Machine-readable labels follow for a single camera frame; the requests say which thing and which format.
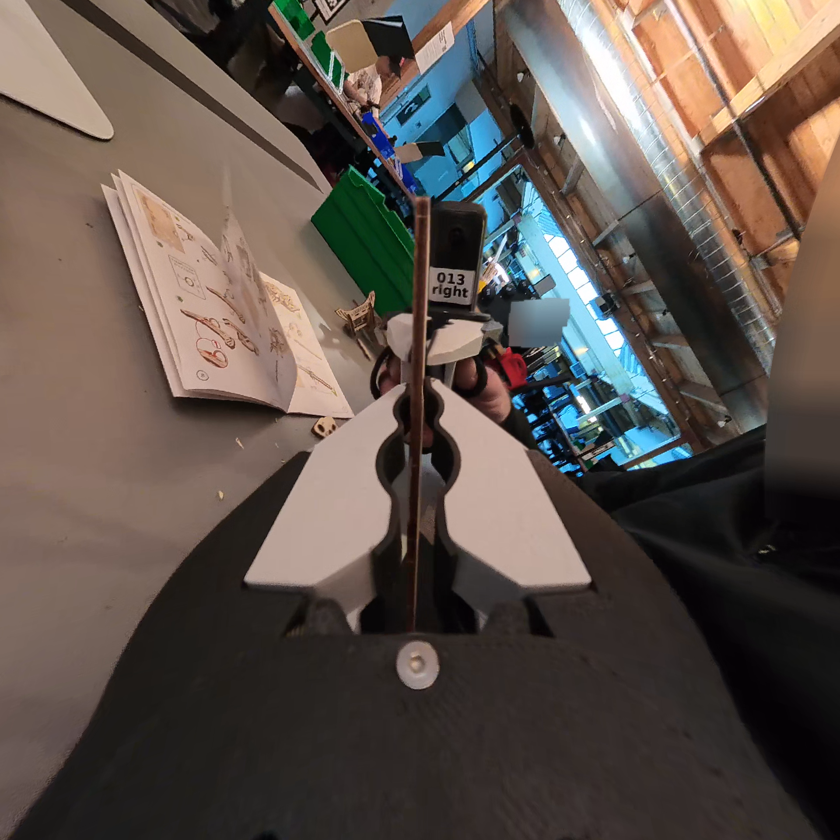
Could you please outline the person's black clothing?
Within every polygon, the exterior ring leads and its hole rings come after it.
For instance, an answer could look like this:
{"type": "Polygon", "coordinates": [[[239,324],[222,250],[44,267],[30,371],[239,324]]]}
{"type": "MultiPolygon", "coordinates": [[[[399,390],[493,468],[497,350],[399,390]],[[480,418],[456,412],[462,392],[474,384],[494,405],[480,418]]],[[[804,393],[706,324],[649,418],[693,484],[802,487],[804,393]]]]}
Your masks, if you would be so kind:
{"type": "Polygon", "coordinates": [[[771,769],[817,832],[838,838],[838,514],[787,513],[766,492],[765,429],[576,483],[657,565],[771,769]]]}

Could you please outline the small wooden model assembly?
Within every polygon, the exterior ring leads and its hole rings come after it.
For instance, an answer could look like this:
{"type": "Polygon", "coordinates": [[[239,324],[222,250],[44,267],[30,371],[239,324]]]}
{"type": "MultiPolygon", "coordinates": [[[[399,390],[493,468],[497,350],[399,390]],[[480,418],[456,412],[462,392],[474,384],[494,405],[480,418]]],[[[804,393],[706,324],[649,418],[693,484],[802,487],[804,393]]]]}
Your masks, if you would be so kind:
{"type": "Polygon", "coordinates": [[[351,309],[337,308],[336,315],[343,321],[345,331],[353,338],[373,334],[382,326],[382,318],[375,309],[375,291],[368,293],[361,304],[351,309]]]}

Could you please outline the laser-cut plywood parts sheet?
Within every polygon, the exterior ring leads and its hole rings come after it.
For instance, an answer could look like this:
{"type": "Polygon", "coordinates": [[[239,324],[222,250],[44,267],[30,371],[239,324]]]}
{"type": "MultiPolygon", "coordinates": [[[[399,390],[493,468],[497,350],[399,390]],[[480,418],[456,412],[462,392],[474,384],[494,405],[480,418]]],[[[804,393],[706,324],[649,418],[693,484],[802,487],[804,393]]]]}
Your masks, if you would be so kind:
{"type": "Polygon", "coordinates": [[[409,481],[406,531],[406,630],[417,624],[417,587],[422,511],[422,456],[424,450],[424,382],[427,357],[427,295],[431,245],[432,206],[427,197],[415,202],[415,256],[413,270],[413,325],[409,377],[408,433],[409,481]]]}

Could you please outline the person's right hand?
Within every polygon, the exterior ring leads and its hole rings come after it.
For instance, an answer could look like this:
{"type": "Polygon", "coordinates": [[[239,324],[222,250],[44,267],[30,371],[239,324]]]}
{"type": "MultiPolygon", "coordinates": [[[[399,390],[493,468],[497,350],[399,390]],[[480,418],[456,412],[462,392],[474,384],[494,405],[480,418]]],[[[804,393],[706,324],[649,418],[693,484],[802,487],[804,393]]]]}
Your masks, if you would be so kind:
{"type": "Polygon", "coordinates": [[[456,364],[454,390],[472,406],[498,425],[511,414],[511,397],[499,374],[480,364],[480,359],[461,360],[456,364]]]}

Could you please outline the tilted display board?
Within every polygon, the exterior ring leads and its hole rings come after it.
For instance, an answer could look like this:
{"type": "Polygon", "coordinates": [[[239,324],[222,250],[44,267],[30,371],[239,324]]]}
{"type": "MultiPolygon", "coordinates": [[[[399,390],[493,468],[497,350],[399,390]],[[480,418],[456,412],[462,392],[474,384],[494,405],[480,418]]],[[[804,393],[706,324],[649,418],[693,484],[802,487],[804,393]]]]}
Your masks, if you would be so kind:
{"type": "Polygon", "coordinates": [[[400,15],[354,19],[327,31],[325,39],[350,74],[378,58],[415,58],[413,42],[400,15]]]}

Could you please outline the green plastic bin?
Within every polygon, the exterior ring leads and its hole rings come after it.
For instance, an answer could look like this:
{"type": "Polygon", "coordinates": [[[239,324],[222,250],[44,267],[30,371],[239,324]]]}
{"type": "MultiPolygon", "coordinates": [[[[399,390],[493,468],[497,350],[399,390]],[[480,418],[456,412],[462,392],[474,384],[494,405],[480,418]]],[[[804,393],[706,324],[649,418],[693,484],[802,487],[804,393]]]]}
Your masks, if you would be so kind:
{"type": "Polygon", "coordinates": [[[361,173],[343,173],[311,222],[378,314],[412,306],[413,235],[361,173]]]}

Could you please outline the silver ventilation duct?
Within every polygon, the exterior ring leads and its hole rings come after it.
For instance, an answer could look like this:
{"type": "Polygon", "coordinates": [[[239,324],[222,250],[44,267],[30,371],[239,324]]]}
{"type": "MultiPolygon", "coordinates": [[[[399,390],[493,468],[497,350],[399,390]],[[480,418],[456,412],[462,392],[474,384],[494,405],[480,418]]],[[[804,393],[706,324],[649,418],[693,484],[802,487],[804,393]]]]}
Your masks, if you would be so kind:
{"type": "Polygon", "coordinates": [[[506,2],[500,21],[720,399],[763,404],[760,285],[623,32],[594,2],[506,2]]]}

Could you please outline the white metal stand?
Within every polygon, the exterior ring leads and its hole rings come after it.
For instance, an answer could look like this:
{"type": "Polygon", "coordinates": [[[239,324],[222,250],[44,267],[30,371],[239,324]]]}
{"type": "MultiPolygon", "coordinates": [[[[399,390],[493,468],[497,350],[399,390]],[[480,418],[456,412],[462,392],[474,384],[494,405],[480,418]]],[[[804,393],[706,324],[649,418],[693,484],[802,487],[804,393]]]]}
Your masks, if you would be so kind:
{"type": "Polygon", "coordinates": [[[113,126],[26,1],[1,2],[1,93],[99,141],[113,126]]]}

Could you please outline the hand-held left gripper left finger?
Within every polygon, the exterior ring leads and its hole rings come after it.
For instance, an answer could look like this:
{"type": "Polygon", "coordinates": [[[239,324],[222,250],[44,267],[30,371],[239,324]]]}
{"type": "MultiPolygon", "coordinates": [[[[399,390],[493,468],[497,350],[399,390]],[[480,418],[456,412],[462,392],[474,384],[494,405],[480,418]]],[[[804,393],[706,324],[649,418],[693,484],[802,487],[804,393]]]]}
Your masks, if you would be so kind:
{"type": "Polygon", "coordinates": [[[406,387],[399,385],[317,444],[245,574],[250,590],[370,607],[404,632],[406,387]]]}

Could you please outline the white instruction booklet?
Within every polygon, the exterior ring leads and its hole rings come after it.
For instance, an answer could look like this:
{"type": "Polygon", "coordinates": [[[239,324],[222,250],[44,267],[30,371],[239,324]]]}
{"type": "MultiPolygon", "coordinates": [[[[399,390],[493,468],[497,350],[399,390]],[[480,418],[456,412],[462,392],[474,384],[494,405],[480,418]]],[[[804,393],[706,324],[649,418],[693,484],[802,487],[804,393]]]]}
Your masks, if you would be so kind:
{"type": "Polygon", "coordinates": [[[298,293],[259,271],[228,207],[216,245],[122,171],[101,188],[173,396],[353,417],[298,293]]]}

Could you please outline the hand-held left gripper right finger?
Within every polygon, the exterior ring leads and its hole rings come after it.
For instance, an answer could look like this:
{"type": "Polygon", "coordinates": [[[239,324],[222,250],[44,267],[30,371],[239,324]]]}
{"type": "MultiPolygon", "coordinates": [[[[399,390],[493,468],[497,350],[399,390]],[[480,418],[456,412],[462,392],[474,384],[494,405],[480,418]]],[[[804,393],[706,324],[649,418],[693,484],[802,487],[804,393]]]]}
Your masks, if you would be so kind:
{"type": "Polygon", "coordinates": [[[534,452],[441,381],[425,396],[422,629],[474,634],[498,606],[591,589],[534,452]]]}

